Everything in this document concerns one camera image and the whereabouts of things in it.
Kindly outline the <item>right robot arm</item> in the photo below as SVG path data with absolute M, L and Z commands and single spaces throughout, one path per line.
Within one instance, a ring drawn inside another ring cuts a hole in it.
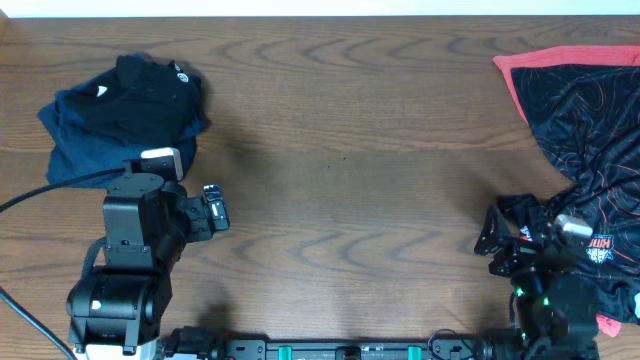
M 489 331 L 474 346 L 478 359 L 597 360 L 597 291 L 577 274 L 573 245 L 586 245 L 592 228 L 559 215 L 543 226 L 539 241 L 513 235 L 497 206 L 488 208 L 474 247 L 492 255 L 489 272 L 513 288 L 510 327 Z

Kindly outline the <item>black polo shirt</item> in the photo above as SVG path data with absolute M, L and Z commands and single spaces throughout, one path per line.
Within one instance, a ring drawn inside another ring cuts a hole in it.
M 122 55 L 115 67 L 60 96 L 90 133 L 150 147 L 177 144 L 204 129 L 201 80 L 171 61 Z

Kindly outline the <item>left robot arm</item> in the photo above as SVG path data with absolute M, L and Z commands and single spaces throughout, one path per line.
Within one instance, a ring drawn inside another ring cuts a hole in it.
M 103 217 L 106 234 L 67 298 L 69 339 L 81 356 L 107 348 L 137 356 L 159 337 L 186 245 L 228 230 L 230 219 L 220 186 L 189 196 L 170 156 L 125 161 L 107 185 Z

